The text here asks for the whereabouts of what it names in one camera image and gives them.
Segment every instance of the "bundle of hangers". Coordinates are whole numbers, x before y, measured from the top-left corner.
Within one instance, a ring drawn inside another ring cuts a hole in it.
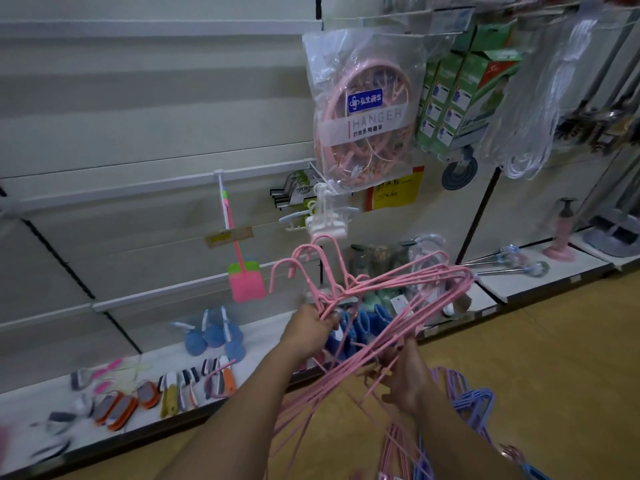
[[[336,282],[324,250],[320,246],[316,245],[316,242],[320,239],[332,241],[335,245],[339,258],[340,270],[344,276],[344,286]],[[316,251],[320,256],[322,266],[324,266],[325,276],[329,281],[331,293],[324,293],[318,290],[309,278],[308,274],[305,272],[304,267],[299,261],[299,258],[304,251],[308,252],[308,258],[313,251]],[[434,260],[436,255],[444,257],[444,259],[439,259],[439,261],[442,262],[441,264],[423,269],[420,268],[420,263],[424,261],[436,261]],[[280,434],[284,428],[290,425],[294,419],[300,416],[302,412],[310,407],[310,411],[306,414],[304,419],[295,427],[291,428],[292,431],[289,432],[281,443],[276,444],[276,447],[272,452],[272,455],[275,455],[282,449],[284,444],[292,439],[297,432],[301,431],[294,448],[292,458],[287,467],[285,477],[289,474],[302,438],[304,437],[309,422],[311,421],[311,418],[313,417],[320,402],[324,400],[334,389],[336,389],[336,387],[340,385],[340,382],[351,374],[356,373],[359,368],[374,361],[384,350],[386,350],[386,348],[400,343],[405,334],[409,332],[418,333],[422,330],[428,320],[439,313],[444,306],[452,303],[453,300],[457,299],[469,290],[474,281],[473,274],[464,266],[448,266],[446,264],[448,259],[449,257],[443,251],[437,251],[436,253],[422,256],[415,261],[405,264],[404,266],[400,266],[375,278],[370,279],[365,274],[352,276],[347,272],[344,265],[344,260],[340,254],[338,243],[331,236],[319,235],[312,240],[311,244],[303,244],[297,247],[293,251],[291,258],[281,259],[273,266],[271,270],[271,289],[269,291],[273,292],[275,272],[279,265],[289,263],[289,278],[293,278],[296,268],[300,268],[300,271],[304,274],[305,279],[307,280],[316,308],[320,313],[321,320],[327,318],[327,316],[334,311],[336,306],[347,298],[358,298],[358,304],[355,307],[355,310],[357,310],[360,307],[364,293],[387,288],[407,287],[411,285],[420,287],[420,292],[416,293],[416,295],[408,302],[408,305],[398,313],[396,318],[394,318],[377,337],[373,337],[368,344],[359,344],[360,350],[356,354],[348,357],[348,359],[344,361],[339,361],[337,357],[340,355],[340,352],[344,347],[344,341],[348,336],[348,332],[353,325],[353,320],[357,313],[354,311],[349,318],[340,346],[338,347],[338,350],[328,368],[325,369],[322,364],[316,362],[321,370],[324,371],[324,376],[295,399],[283,404],[274,430],[274,438]],[[439,293],[441,285],[443,284],[446,284],[447,291]],[[381,368],[379,371],[379,377],[373,381],[373,384],[368,384],[367,378],[365,379],[365,387],[367,391],[361,399],[356,398],[350,392],[346,391],[347,395],[350,396],[356,406],[363,411],[364,414],[380,428],[380,430],[383,431],[386,431],[386,425],[380,424],[380,422],[376,421],[371,414],[365,411],[363,403],[366,398],[372,396],[392,419],[395,420],[397,418],[397,413],[393,409],[388,408],[379,396],[374,393],[375,387],[378,386],[382,377],[386,375],[395,362],[396,359],[394,359],[386,368]],[[410,438],[411,436],[404,431],[402,426],[399,425],[399,421],[396,421],[396,423],[398,423],[397,427],[404,433],[404,437]],[[400,450],[407,456],[419,456],[421,460],[426,460],[415,442],[412,442],[412,444],[409,445],[402,445],[398,443],[395,437],[389,435],[388,431],[386,431],[386,433],[390,441],[396,444],[396,447],[400,448]],[[407,449],[412,450],[414,455],[410,454]]]

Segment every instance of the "hand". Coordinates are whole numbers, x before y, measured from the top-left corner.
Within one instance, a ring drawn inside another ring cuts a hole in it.
[[[431,377],[431,372],[418,351],[418,342],[413,334],[404,338],[401,351],[388,349],[380,357],[380,362],[388,366],[397,356],[391,368],[391,375],[384,377],[380,384],[391,389],[384,394],[382,400],[388,404],[395,404],[402,411],[415,415],[420,409],[421,396],[428,394],[431,388],[437,388]]]
[[[292,316],[280,338],[280,345],[303,361],[322,350],[332,330],[338,329],[338,314],[329,315],[324,321],[313,305],[302,305]]]

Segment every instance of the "tiled floor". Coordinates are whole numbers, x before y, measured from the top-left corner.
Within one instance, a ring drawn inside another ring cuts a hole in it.
[[[430,365],[489,387],[489,430],[553,479],[634,479],[640,471],[640,273],[608,278],[422,347]],[[357,379],[344,385],[361,394]],[[380,420],[377,406],[369,410]],[[172,436],[64,477],[153,478],[193,435]],[[316,413],[289,478],[373,474],[382,433],[343,391]],[[292,446],[270,462],[281,478]]]

